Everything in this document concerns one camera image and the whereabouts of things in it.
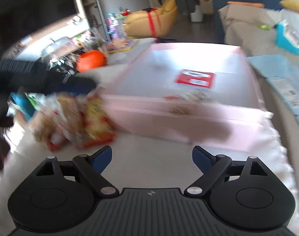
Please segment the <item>yellow armchair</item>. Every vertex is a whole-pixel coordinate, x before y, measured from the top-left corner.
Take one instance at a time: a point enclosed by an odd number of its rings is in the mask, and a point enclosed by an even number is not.
[[[176,0],[166,0],[163,6],[150,12],[150,15],[155,26],[156,35],[159,37],[167,35],[177,20],[178,8]],[[128,15],[123,27],[128,37],[152,36],[146,11],[135,11]]]

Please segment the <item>beige couch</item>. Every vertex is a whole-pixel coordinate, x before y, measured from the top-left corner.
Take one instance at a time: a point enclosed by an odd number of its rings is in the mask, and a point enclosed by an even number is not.
[[[287,19],[299,36],[299,14],[288,10],[273,11],[241,5],[227,5],[220,9],[219,13],[227,44],[241,46],[248,56],[282,54],[292,64],[299,66],[298,55],[276,46],[275,29],[265,31],[258,27],[260,23],[273,25],[279,20]],[[299,125],[295,116],[265,79],[258,73],[257,77],[266,108],[274,113],[272,120],[274,127],[281,135],[283,146],[288,149],[288,157],[295,171],[299,191]]]

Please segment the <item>silver screw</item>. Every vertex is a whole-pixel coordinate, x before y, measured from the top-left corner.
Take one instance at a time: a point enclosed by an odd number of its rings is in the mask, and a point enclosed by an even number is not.
[[[111,186],[103,187],[100,192],[104,195],[111,195],[116,193],[116,189]]]
[[[203,191],[202,188],[197,187],[197,186],[191,186],[187,189],[187,192],[192,195],[201,194],[202,191]]]

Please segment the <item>sofa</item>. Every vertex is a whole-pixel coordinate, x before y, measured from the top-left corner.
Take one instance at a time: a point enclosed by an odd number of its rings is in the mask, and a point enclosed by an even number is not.
[[[155,26],[156,36],[167,35],[178,17],[176,0],[166,0],[161,7],[150,12],[150,15]],[[135,11],[128,15],[123,27],[130,38],[153,36],[146,11]]]
[[[293,65],[299,67],[299,55],[294,55],[276,46],[275,29],[265,31],[258,27],[260,23],[274,25],[278,21],[286,19],[299,36],[298,13],[286,9],[274,11],[242,5],[227,5],[219,10],[219,15],[225,32],[226,44],[241,46],[247,56],[281,54]],[[266,108],[274,114],[273,125],[280,133],[283,146],[287,148],[299,191],[299,124],[267,81],[257,72],[256,75]]]

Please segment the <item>white logo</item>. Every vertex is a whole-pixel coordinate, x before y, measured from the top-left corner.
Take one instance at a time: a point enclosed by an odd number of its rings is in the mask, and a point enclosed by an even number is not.
[[[156,193],[154,192],[154,191],[150,191],[149,193],[147,193],[148,195],[150,195],[150,196],[153,196],[153,195],[155,195]]]

